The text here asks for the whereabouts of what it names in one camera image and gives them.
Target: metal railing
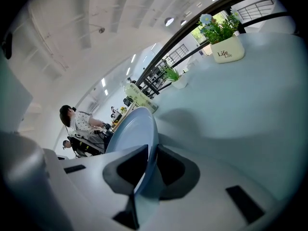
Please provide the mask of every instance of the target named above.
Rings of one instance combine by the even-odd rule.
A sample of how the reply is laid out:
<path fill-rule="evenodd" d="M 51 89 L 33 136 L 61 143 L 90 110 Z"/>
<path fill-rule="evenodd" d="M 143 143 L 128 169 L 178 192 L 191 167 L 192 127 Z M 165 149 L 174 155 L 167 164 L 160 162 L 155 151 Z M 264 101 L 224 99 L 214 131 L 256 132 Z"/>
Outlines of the metal railing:
<path fill-rule="evenodd" d="M 164 88 L 166 88 L 167 86 L 169 86 L 171 83 L 169 83 L 168 85 L 163 86 L 162 88 L 157 88 L 153 82 L 149 82 L 148 80 L 148 76 L 151 74 L 151 72 L 153 71 L 153 69 L 156 68 L 156 66 L 158 64 L 161 64 L 163 57 L 176 45 L 178 44 L 184 37 L 186 37 L 192 30 L 194 30 L 196 27 L 198 27 L 198 21 L 199 18 L 202 14 L 210 14 L 210 15 L 215 15 L 221 11 L 225 11 L 227 14 L 231 13 L 231 6 L 244 1 L 244 0 L 219 0 L 215 3 L 213 3 L 212 5 L 210 5 L 209 7 L 205 8 L 203 11 L 201 11 L 199 14 L 197 14 L 193 19 L 191 19 L 189 22 L 187 22 L 164 46 L 163 48 L 158 52 L 158 54 L 152 59 L 152 61 L 150 62 L 150 64 L 147 66 L 147 68 L 145 69 L 145 71 L 142 73 L 142 75 L 140 76 L 140 78 L 137 80 L 136 85 L 140 85 L 141 83 L 145 83 L 145 86 L 143 88 L 143 90 L 148 90 L 148 88 L 150 88 L 150 90 L 152 91 L 150 94 L 148 94 L 149 97 L 153 97 L 154 94 L 159 94 L 159 92 L 161 90 L 163 90 Z M 264 2 L 265 0 L 260 0 L 258 2 L 255 2 L 254 4 L 259 4 L 262 2 Z M 265 21 L 268 19 L 272 19 L 272 18 L 276 18 L 276 17 L 280 17 L 280 16 L 290 16 L 290 14 L 288 12 L 281 12 L 281 13 L 274 13 L 274 14 L 267 14 L 267 15 L 262 15 L 259 18 L 256 19 L 252 19 L 248 22 L 245 22 L 243 24 L 239 24 L 238 26 L 238 32 L 239 33 L 246 33 L 245 31 L 245 27 L 250 26 L 252 24 L 258 23 L 260 21 Z M 199 47 L 197 47 L 195 50 L 191 51 L 190 53 L 186 54 L 183 58 L 181 58 L 179 61 L 177 61 L 175 64 L 172 64 L 172 67 L 177 66 L 178 64 L 180 64 L 181 62 L 183 62 L 185 59 L 187 59 L 188 57 L 192 56 L 193 54 L 195 54 L 196 52 L 200 51 L 202 48 L 204 48 L 206 45 L 208 45 L 209 43 L 203 42 Z"/>
<path fill-rule="evenodd" d="M 165 67 L 166 64 L 169 66 L 177 66 L 181 63 L 183 58 L 188 53 L 188 49 L 184 44 L 175 49 L 172 53 L 167 55 L 163 60 L 161 60 L 155 68 L 153 68 L 150 74 L 143 80 L 145 85 L 141 89 L 148 96 L 153 97 L 153 94 L 158 94 L 157 90 L 164 84 L 162 77 L 164 76 L 164 71 L 162 67 Z"/>
<path fill-rule="evenodd" d="M 243 20 L 253 20 L 267 15 L 272 10 L 275 0 L 260 0 L 238 10 Z"/>

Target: desk surface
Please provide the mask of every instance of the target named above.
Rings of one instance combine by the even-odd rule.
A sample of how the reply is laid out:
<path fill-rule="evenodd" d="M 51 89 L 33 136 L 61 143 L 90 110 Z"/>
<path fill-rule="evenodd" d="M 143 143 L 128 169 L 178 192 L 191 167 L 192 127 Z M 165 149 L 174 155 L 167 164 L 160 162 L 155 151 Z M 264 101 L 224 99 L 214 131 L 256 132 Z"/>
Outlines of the desk surface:
<path fill-rule="evenodd" d="M 136 101 L 132 102 L 131 105 L 129 106 L 129 108 L 127 109 L 127 111 L 122 114 L 120 120 L 118 121 L 118 123 L 114 126 L 114 128 L 112 128 L 113 131 L 116 131 L 117 128 L 120 126 L 121 122 L 124 120 L 125 117 L 127 117 L 127 115 L 132 112 L 134 106 L 136 104 Z"/>
<path fill-rule="evenodd" d="M 235 166 L 277 199 L 292 193 L 307 158 L 307 52 L 301 38 L 239 36 L 245 57 L 206 57 L 188 85 L 154 98 L 159 141 Z"/>

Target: potted plant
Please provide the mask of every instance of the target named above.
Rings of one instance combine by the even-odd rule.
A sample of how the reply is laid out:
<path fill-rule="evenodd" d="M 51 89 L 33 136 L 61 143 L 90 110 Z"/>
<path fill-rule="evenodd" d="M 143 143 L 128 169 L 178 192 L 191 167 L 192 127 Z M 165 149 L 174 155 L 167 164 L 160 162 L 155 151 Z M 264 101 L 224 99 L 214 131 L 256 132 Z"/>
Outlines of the potted plant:
<path fill-rule="evenodd" d="M 245 50 L 240 40 L 235 36 L 239 25 L 239 15 L 232 12 L 221 24 L 209 14 L 202 14 L 198 23 L 201 33 L 211 43 L 210 47 L 217 63 L 228 63 L 240 60 Z"/>
<path fill-rule="evenodd" d="M 178 71 L 175 68 L 170 66 L 162 67 L 165 72 L 165 77 L 172 81 L 172 85 L 177 89 L 182 89 L 186 87 L 187 80 L 184 75 L 179 75 Z"/>
<path fill-rule="evenodd" d="M 127 108 L 126 108 L 126 107 L 121 107 L 121 108 L 120 108 L 121 114 L 125 113 L 126 111 L 127 111 Z"/>

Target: white shirt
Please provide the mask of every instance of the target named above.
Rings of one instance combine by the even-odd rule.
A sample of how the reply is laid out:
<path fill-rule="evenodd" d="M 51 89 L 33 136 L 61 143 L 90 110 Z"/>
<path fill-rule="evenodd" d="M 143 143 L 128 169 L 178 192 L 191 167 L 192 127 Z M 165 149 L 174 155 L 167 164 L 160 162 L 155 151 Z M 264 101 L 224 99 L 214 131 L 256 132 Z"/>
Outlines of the white shirt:
<path fill-rule="evenodd" d="M 94 133 L 95 130 L 102 131 L 102 128 L 89 124 L 90 117 L 92 117 L 92 114 L 83 111 L 76 111 L 74 117 L 76 130 L 86 131 L 90 134 Z"/>

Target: bottle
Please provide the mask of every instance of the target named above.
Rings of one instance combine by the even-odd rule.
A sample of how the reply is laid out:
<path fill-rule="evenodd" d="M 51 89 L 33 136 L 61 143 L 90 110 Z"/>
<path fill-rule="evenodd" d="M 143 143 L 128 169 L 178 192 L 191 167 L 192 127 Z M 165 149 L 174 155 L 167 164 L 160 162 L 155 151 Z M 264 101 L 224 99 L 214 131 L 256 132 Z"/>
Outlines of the bottle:
<path fill-rule="evenodd" d="M 139 106 L 148 108 L 152 113 L 158 109 L 158 105 L 149 99 L 135 84 L 128 83 L 124 92 L 132 98 Z"/>

